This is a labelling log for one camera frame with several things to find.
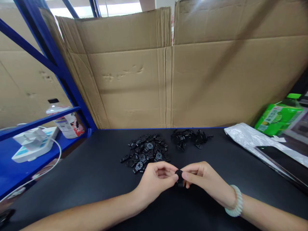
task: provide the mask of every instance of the forearm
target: forearm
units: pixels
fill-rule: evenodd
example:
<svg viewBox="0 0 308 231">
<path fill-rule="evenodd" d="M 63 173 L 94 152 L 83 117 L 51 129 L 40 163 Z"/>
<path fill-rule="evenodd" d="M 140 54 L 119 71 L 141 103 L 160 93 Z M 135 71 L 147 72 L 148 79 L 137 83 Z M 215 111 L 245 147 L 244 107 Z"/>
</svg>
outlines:
<svg viewBox="0 0 308 231">
<path fill-rule="evenodd" d="M 41 219 L 23 231 L 98 231 L 131 218 L 146 208 L 134 191 L 92 204 L 82 205 Z"/>
<path fill-rule="evenodd" d="M 242 217 L 263 231 L 308 230 L 308 221 L 247 195 L 243 196 Z"/>
</svg>

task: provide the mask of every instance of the cardboard box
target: cardboard box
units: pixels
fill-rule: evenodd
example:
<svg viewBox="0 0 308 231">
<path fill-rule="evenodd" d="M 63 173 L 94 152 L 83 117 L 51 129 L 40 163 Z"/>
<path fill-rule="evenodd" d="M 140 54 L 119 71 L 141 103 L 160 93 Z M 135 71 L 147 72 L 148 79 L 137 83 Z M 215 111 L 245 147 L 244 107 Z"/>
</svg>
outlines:
<svg viewBox="0 0 308 231">
<path fill-rule="evenodd" d="M 253 124 L 308 62 L 300 0 L 183 0 L 99 19 L 42 11 L 98 128 Z"/>
<path fill-rule="evenodd" d="M 177 2 L 172 125 L 253 125 L 306 68 L 307 17 L 304 1 Z"/>
<path fill-rule="evenodd" d="M 1 3 L 1 19 L 40 50 L 14 3 Z M 53 72 L 0 33 L 0 128 L 46 117 L 48 99 L 70 105 Z M 45 124 L 55 126 L 54 122 Z"/>
</svg>

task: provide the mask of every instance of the phone screen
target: phone screen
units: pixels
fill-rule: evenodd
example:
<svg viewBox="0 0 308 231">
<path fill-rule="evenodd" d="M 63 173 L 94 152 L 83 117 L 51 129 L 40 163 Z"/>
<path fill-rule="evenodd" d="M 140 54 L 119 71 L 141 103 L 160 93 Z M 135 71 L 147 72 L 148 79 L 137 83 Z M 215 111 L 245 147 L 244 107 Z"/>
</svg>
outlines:
<svg viewBox="0 0 308 231">
<path fill-rule="evenodd" d="M 290 175 L 293 175 L 306 186 L 308 185 L 308 168 L 305 165 L 289 157 L 279 149 L 273 146 L 258 146 L 256 147 L 261 153 L 272 159 L 275 164 L 280 165 Z"/>
</svg>

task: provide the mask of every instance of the white bead bracelet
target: white bead bracelet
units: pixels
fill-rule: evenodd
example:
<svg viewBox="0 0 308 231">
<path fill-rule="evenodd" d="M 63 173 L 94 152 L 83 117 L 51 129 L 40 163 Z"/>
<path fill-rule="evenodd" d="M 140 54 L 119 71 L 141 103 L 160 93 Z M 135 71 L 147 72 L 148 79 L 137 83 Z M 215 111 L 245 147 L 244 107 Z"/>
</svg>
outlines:
<svg viewBox="0 0 308 231">
<path fill-rule="evenodd" d="M 232 217 L 238 217 L 241 215 L 241 213 L 243 212 L 243 198 L 242 198 L 242 193 L 239 190 L 238 187 L 236 187 L 235 185 L 230 185 L 232 188 L 234 188 L 235 193 L 236 193 L 236 206 L 235 209 L 233 210 L 229 210 L 227 208 L 225 208 L 225 211 L 227 212 L 227 214 L 229 214 Z"/>
</svg>

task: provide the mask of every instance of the black tabletop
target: black tabletop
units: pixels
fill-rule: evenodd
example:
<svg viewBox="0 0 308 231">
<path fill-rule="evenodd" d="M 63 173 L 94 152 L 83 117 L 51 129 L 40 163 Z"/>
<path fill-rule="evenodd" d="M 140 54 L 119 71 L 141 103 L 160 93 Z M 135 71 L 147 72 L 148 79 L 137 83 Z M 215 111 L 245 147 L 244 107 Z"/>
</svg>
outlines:
<svg viewBox="0 0 308 231">
<path fill-rule="evenodd" d="M 171 164 L 176 167 L 207 161 L 242 193 L 308 219 L 305 194 L 233 142 L 223 129 L 203 131 L 214 138 L 202 150 L 188 143 L 185 152 L 171 143 L 173 129 L 96 131 L 11 206 L 16 213 L 3 230 L 19 230 L 53 213 L 133 190 L 142 174 L 134 175 L 132 168 L 119 160 L 129 153 L 130 140 L 147 133 L 162 134 Z M 257 230 L 242 218 L 228 216 L 223 207 L 195 185 L 190 189 L 174 186 L 166 190 L 139 215 L 112 228 L 133 229 Z"/>
</svg>

